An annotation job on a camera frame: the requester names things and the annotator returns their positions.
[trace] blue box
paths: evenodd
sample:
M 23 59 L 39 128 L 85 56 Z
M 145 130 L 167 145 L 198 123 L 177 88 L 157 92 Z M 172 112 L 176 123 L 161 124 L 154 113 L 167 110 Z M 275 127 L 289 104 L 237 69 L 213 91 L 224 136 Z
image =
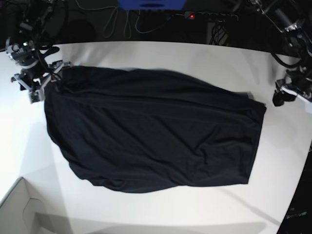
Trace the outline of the blue box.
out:
M 118 0 L 125 10 L 181 10 L 186 0 Z

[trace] white table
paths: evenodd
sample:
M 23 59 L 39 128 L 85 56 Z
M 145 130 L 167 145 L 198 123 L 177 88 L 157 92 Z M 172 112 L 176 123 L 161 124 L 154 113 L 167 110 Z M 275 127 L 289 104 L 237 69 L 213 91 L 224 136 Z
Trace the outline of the white table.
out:
M 169 69 L 267 104 L 248 185 L 176 187 L 147 194 L 113 192 L 78 179 L 47 132 L 43 103 L 29 104 L 0 53 L 0 198 L 20 175 L 43 201 L 60 233 L 275 234 L 299 182 L 312 139 L 312 116 L 297 100 L 275 108 L 274 80 L 284 68 L 263 52 L 166 42 L 67 44 L 48 61 Z

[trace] black cloth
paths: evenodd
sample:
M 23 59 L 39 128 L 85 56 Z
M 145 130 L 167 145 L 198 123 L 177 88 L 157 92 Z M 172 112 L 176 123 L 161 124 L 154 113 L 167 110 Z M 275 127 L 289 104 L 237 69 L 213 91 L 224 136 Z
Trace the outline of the black cloth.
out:
M 48 133 L 80 179 L 145 193 L 247 184 L 264 104 L 170 71 L 63 71 L 46 88 Z

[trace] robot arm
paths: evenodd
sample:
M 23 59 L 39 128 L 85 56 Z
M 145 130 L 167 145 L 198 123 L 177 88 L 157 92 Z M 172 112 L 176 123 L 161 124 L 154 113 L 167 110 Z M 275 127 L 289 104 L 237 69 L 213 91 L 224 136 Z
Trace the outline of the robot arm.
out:
M 250 2 L 285 36 L 288 46 L 295 49 L 300 57 L 299 62 L 286 64 L 271 52 L 275 60 L 287 68 L 286 76 L 275 83 L 274 105 L 281 106 L 285 101 L 294 101 L 296 97 L 312 103 L 311 22 L 294 0 L 250 0 Z
M 63 61 L 47 64 L 45 58 L 58 52 L 59 48 L 52 46 L 54 40 L 46 46 L 41 45 L 45 25 L 53 16 L 56 4 L 57 0 L 33 1 L 16 33 L 6 41 L 7 55 L 22 68 L 20 74 L 15 74 L 11 81 L 17 81 L 21 90 L 28 90 L 31 103 L 43 101 L 44 87 L 50 81 L 59 80 L 57 73 L 64 65 L 70 65 Z M 64 2 L 64 6 L 68 8 L 67 2 Z

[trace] cable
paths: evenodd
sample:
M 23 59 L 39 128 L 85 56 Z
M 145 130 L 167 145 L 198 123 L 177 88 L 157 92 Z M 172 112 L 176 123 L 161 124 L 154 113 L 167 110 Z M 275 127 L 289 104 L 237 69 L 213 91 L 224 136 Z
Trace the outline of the cable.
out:
M 85 10 L 85 11 L 101 11 L 101 10 L 106 10 L 106 9 L 113 9 L 111 15 L 109 16 L 109 19 L 107 21 L 107 23 L 104 25 L 103 27 L 103 30 L 102 30 L 102 33 L 104 35 L 105 38 L 110 38 L 114 32 L 115 32 L 115 26 L 116 26 L 116 21 L 117 21 L 117 18 L 118 18 L 118 9 L 120 7 L 118 6 L 105 6 L 105 7 L 101 7 L 101 8 L 84 8 L 82 7 L 78 0 L 75 0 L 77 6 L 81 9 L 81 10 Z M 105 35 L 105 32 L 109 26 L 109 24 L 113 22 L 113 28 L 111 30 L 111 32 L 108 34 L 108 35 Z M 129 30 L 129 36 L 126 36 L 126 31 L 127 31 L 127 28 Z M 126 23 L 125 23 L 125 27 L 124 27 L 124 30 L 123 30 L 123 35 L 126 39 L 130 39 L 131 36 L 132 36 L 132 31 L 131 31 L 131 26 L 130 26 L 130 22 L 129 22 L 129 11 L 127 10 L 126 11 Z
M 169 19 L 168 19 L 166 22 L 164 22 L 162 25 L 160 25 L 160 26 L 158 26 L 158 27 L 156 27 L 156 28 L 154 28 L 154 29 L 152 29 L 152 30 L 149 30 L 149 31 L 146 31 L 146 32 L 141 32 L 141 31 L 138 30 L 138 28 L 137 28 L 137 23 L 138 23 L 138 21 L 139 21 L 139 19 L 140 19 L 140 16 L 141 16 L 141 15 L 140 15 L 140 14 L 141 14 L 141 10 L 139 10 L 138 13 L 139 13 L 139 16 L 138 16 L 138 18 L 137 18 L 137 20 L 136 20 L 135 28 L 136 28 L 136 31 L 137 31 L 138 33 L 141 33 L 141 34 L 151 33 L 151 32 L 153 32 L 153 31 L 156 31 L 156 30 L 162 28 L 162 27 L 171 19 L 171 17 L 172 17 L 172 16 L 170 16 Z
M 82 14 L 83 16 L 85 16 L 86 19 L 88 18 L 87 15 L 86 15 L 86 13 L 84 13 L 83 11 L 80 11 L 80 10 L 71 9 L 71 10 L 69 10 L 69 12 L 77 12 L 77 13 L 80 13 L 80 14 Z
M 219 24 L 218 22 L 215 23 L 215 25 L 211 29 L 211 39 L 209 41 L 209 44 L 212 45 L 213 43 L 215 45 L 220 45 L 222 39 L 229 35 L 227 29 L 224 27 L 224 25 Z
M 52 72 L 51 70 L 49 70 L 49 68 L 46 66 L 46 63 L 42 60 L 41 53 L 40 53 L 38 48 L 36 48 L 36 52 L 37 52 L 37 57 L 39 59 L 39 62 L 44 67 L 45 71 L 51 75 L 51 78 L 56 76 L 57 80 L 62 80 L 62 78 L 59 76 L 59 74 L 56 74 L 56 73 Z
M 127 19 L 126 19 L 126 23 L 125 23 L 125 27 L 123 29 L 123 35 L 125 36 L 126 39 L 130 39 L 132 36 L 132 31 L 131 31 L 131 26 L 130 26 L 130 21 L 129 21 L 129 10 L 126 11 L 127 14 Z M 126 30 L 127 28 L 129 29 L 129 36 L 126 36 Z
M 68 23 L 68 17 L 69 17 L 69 7 L 68 7 L 68 2 L 66 0 L 64 1 L 61 1 L 63 2 L 63 5 L 64 5 L 64 11 L 65 11 L 65 16 L 64 16 L 64 19 L 63 19 L 63 24 L 61 26 L 61 28 L 59 29 L 58 33 L 56 34 L 56 36 L 52 39 L 52 41 L 46 46 L 46 47 L 41 47 L 40 49 L 43 49 L 43 50 L 47 50 L 49 48 L 51 48 L 56 40 L 59 38 L 59 36 L 61 35 L 65 25 Z
M 107 27 L 108 27 L 108 25 L 110 24 L 110 22 L 111 22 L 111 20 L 112 20 L 112 18 L 113 18 L 113 15 L 115 15 L 115 17 L 114 17 L 114 19 L 113 19 L 113 28 L 112 28 L 112 31 L 111 31 L 111 33 L 110 33 L 108 36 L 106 36 L 106 35 L 105 35 L 105 31 L 107 30 Z M 103 36 L 104 36 L 105 38 L 110 38 L 110 37 L 113 35 L 113 33 L 114 33 L 114 31 L 115 31 L 115 25 L 116 25 L 117 17 L 118 17 L 118 7 L 115 6 L 114 9 L 113 9 L 113 11 L 112 11 L 112 13 L 111 13 L 111 15 L 110 15 L 110 17 L 109 17 L 109 19 L 108 19 L 108 21 L 107 21 L 107 23 L 105 24 L 105 26 L 103 27 L 103 30 L 102 30 Z
M 273 58 L 282 66 L 288 68 L 288 69 L 293 69 L 293 68 L 296 68 L 296 67 L 299 67 L 302 63 L 303 63 L 303 59 L 300 59 L 297 63 L 295 64 L 287 64 L 287 63 L 284 63 L 278 56 L 277 54 L 273 53 L 273 52 L 270 52 L 271 55 L 273 56 Z

